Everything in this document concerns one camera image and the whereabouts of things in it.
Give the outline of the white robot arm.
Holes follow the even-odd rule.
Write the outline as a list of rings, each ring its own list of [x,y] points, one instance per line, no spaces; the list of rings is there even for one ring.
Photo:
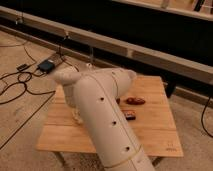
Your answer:
[[[116,100],[130,88],[136,73],[123,68],[56,71],[66,102],[77,108],[105,171],[155,171]]]

